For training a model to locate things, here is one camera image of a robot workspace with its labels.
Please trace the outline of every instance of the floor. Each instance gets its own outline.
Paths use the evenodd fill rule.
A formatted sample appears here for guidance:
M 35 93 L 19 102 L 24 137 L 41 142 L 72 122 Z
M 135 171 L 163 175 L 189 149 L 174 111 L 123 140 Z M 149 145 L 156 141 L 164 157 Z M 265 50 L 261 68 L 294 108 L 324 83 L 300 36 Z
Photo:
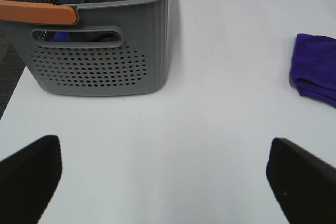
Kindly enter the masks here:
M 0 119 L 24 68 L 24 63 L 0 30 Z

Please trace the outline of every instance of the orange handle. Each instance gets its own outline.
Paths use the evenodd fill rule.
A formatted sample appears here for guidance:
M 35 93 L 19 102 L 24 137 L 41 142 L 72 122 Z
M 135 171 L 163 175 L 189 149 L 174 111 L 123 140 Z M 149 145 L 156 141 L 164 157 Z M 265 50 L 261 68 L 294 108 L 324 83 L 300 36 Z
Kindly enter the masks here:
M 76 11 L 67 5 L 0 0 L 0 19 L 40 24 L 71 25 Z

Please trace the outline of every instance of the gray plastic basket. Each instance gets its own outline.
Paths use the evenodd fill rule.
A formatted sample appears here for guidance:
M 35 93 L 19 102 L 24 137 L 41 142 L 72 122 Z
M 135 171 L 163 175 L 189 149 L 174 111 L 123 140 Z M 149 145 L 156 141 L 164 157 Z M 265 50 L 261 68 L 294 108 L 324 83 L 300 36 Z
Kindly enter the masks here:
M 57 0 L 11 0 L 54 3 Z M 1 28 L 38 84 L 65 95 L 153 92 L 167 79 L 171 0 L 131 0 L 71 5 L 74 25 L 1 20 Z M 52 42 L 56 31 L 114 31 L 116 42 Z

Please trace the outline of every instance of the purple towel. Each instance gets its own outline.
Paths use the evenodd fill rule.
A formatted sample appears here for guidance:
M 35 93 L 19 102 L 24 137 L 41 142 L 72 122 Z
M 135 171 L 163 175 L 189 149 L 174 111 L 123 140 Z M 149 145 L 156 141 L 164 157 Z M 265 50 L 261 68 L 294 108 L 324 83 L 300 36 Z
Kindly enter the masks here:
M 290 76 L 300 95 L 336 107 L 336 39 L 298 34 Z

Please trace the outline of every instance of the white table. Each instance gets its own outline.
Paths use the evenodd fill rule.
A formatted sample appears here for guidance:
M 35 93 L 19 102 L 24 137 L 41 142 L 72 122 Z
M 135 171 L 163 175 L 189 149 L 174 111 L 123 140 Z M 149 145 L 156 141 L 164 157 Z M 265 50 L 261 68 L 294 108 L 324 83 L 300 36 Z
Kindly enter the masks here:
M 336 37 L 334 0 L 174 0 L 173 15 L 155 93 L 52 95 L 24 71 L 0 159 L 60 137 L 64 171 L 41 224 L 285 224 L 265 173 L 271 140 L 336 166 L 335 108 L 288 83 L 297 33 Z

